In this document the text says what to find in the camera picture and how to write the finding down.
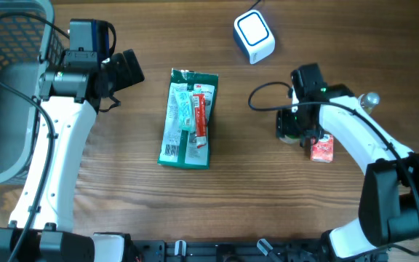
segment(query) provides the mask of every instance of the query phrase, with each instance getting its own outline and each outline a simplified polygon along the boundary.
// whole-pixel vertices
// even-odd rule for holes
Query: white and blue device
[[[251,64],[274,51],[274,36],[257,10],[250,10],[234,21],[234,39]]]

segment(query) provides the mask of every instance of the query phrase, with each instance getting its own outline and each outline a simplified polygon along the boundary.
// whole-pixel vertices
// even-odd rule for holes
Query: red wrapper
[[[334,157],[334,137],[332,135],[325,134],[322,139],[311,146],[311,157],[310,159],[316,162],[332,162]]]
[[[193,94],[196,123],[196,147],[201,148],[207,144],[207,120],[205,118],[204,94]]]

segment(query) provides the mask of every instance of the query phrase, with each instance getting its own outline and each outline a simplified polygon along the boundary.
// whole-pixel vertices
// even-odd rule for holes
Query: green package
[[[201,89],[201,92],[204,93],[209,141],[208,125],[215,107],[218,75],[172,69],[167,98],[166,122],[158,164],[193,169],[208,169],[210,167],[210,143],[197,148],[195,132],[182,130],[179,123],[179,108],[175,93],[193,91],[195,87]]]

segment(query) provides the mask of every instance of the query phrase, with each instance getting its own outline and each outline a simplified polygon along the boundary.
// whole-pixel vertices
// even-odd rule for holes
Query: plastic basket
[[[52,23],[55,17],[47,0],[0,1],[0,14],[5,12],[29,12]],[[4,18],[0,20],[0,81],[29,97],[38,96],[40,75],[62,50],[48,25],[28,17]],[[37,124],[35,108],[0,88],[0,183],[25,182]]]

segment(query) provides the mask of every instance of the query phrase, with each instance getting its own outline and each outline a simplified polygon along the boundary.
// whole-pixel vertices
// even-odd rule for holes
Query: wooden table
[[[128,232],[133,239],[256,240],[319,237],[357,216],[363,174],[335,143],[332,164],[275,137],[275,113],[247,106],[248,94],[318,62],[330,84],[356,95],[376,91],[372,116],[419,151],[419,1],[275,1],[258,9],[276,37],[267,59],[250,65],[232,37],[250,1],[55,5],[72,17],[107,20],[116,51],[133,48],[146,81],[117,92],[122,107],[97,117],[76,187],[75,232]],[[219,74],[209,170],[159,166],[171,68]],[[272,87],[259,106],[290,103]],[[103,103],[103,108],[110,101]],[[5,226],[21,186],[0,186]],[[406,243],[413,249],[418,241]],[[392,261],[419,261],[401,252]]]

